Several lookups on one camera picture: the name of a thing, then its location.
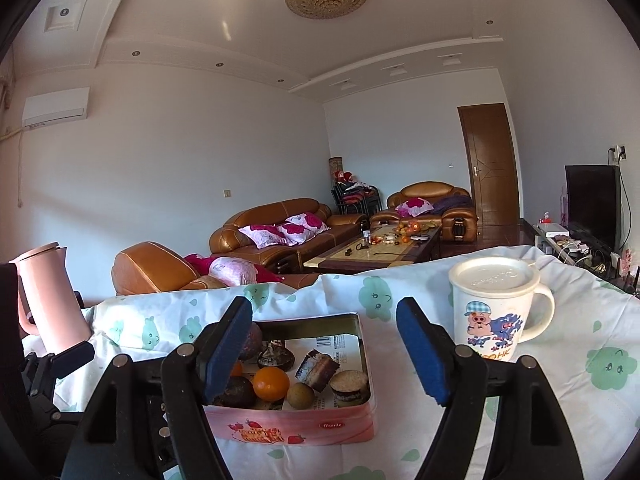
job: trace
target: tangerine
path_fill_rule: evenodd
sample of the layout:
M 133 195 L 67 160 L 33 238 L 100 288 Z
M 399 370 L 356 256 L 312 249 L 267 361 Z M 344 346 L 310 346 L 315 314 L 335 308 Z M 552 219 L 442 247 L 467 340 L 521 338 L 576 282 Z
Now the tangerine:
M 283 399 L 289 389 L 289 376 L 275 366 L 267 366 L 254 375 L 254 392 L 262 400 L 275 402 Z
M 242 362 L 236 361 L 236 364 L 234 364 L 234 367 L 231 369 L 231 376 L 240 377 L 241 375 L 242 375 Z

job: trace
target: white mug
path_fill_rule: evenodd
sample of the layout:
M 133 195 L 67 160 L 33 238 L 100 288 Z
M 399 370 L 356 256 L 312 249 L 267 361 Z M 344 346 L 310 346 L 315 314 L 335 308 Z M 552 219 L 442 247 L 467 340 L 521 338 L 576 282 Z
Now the white mug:
M 544 332 L 556 302 L 530 260 L 504 256 L 473 258 L 449 271 L 453 286 L 456 345 L 471 346 L 482 357 L 508 361 L 519 342 Z M 539 324 L 524 328 L 534 294 L 543 294 L 545 313 Z

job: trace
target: screw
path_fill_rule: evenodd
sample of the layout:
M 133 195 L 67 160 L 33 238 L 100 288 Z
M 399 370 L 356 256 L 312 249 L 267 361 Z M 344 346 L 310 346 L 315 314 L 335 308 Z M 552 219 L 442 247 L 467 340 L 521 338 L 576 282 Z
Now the screw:
M 469 348 L 467 345 L 458 345 L 456 346 L 456 355 L 458 357 L 471 357 L 474 354 L 474 351 Z
M 178 355 L 180 357 L 189 357 L 191 354 L 193 354 L 194 350 L 195 348 L 191 343 L 184 343 L 178 346 L 176 351 L 178 352 Z
M 522 364 L 522 366 L 524 366 L 525 368 L 529 368 L 530 370 L 538 366 L 538 362 L 530 355 L 523 355 L 520 358 L 520 363 Z
M 116 368 L 122 368 L 125 364 L 127 364 L 128 361 L 129 357 L 127 357 L 126 354 L 118 354 L 113 358 L 113 361 L 111 361 L 111 363 L 113 363 L 113 366 L 115 366 Z

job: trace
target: wooden door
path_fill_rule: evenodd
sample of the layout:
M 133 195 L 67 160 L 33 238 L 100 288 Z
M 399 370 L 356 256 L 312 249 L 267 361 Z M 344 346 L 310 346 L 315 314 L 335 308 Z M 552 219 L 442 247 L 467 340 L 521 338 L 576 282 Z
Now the wooden door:
M 518 174 L 504 104 L 458 108 L 479 225 L 520 219 Z

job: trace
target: blue foam pad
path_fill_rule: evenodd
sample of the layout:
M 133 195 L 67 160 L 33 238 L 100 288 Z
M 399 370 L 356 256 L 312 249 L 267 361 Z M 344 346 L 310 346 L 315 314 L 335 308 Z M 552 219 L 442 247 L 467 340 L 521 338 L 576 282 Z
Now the blue foam pad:
M 225 391 L 231 370 L 238 360 L 254 318 L 251 302 L 247 298 L 236 297 L 218 323 L 216 330 L 223 330 L 223 325 L 226 324 L 224 321 L 229 316 L 231 319 L 226 332 L 207 362 L 204 396 L 209 400 L 213 400 Z
M 412 309 L 410 300 L 416 308 Z M 434 345 L 437 345 L 438 341 L 430 341 L 428 334 L 422 328 L 424 323 L 421 325 L 421 320 L 418 320 L 419 317 L 430 325 L 413 298 L 404 298 L 398 303 L 396 325 L 404 346 L 409 352 L 409 357 L 414 363 L 422 387 L 428 396 L 433 397 L 439 405 L 445 406 L 451 395 L 447 385 L 448 370 L 435 349 Z

